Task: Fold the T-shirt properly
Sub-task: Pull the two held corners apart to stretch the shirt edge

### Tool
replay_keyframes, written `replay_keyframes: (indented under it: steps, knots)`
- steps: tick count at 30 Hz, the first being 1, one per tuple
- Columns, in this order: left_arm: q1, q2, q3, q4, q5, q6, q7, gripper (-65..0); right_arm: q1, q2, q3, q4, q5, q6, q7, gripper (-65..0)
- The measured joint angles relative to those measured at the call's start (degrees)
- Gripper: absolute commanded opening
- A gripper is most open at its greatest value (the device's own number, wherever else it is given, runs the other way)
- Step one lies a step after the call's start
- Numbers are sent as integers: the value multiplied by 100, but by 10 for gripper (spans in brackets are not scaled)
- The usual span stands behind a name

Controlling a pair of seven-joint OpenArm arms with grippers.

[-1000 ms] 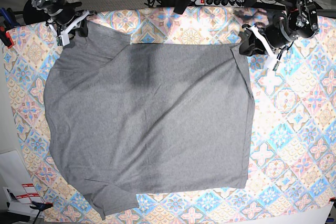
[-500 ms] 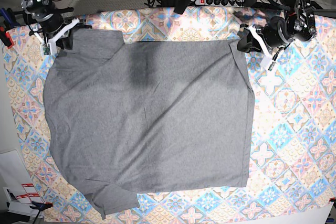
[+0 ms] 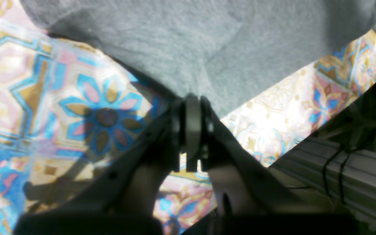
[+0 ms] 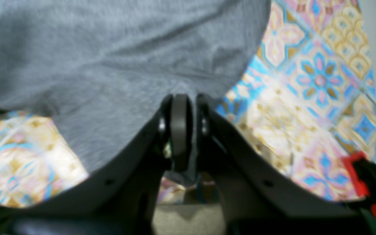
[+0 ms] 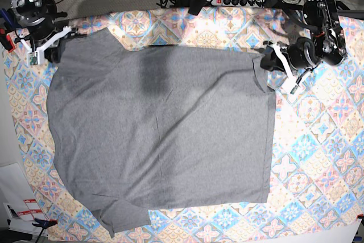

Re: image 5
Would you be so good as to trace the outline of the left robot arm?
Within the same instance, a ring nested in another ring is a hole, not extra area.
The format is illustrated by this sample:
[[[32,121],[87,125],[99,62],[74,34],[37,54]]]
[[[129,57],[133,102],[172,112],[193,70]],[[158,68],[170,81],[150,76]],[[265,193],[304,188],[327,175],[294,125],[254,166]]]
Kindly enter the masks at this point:
[[[277,53],[272,42],[267,42],[267,54],[260,66],[267,71],[285,71],[282,54],[290,69],[314,69],[325,62],[331,66],[339,65],[348,55],[345,36],[340,25],[336,0],[306,0],[302,12],[303,20],[293,14],[293,6],[278,0],[279,6],[294,24],[309,30],[311,37],[299,37],[296,43],[287,45],[277,43]]]

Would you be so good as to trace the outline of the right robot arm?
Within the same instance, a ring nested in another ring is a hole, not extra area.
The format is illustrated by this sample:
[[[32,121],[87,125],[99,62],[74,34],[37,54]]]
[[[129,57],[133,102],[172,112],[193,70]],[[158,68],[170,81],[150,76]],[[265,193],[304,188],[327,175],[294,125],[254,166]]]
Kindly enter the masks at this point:
[[[30,43],[27,47],[29,65],[40,65],[45,60],[59,63],[61,40],[67,34],[64,32],[66,24],[56,20],[68,14],[57,10],[55,0],[11,0],[11,11],[17,24],[29,32],[14,39],[16,44]]]

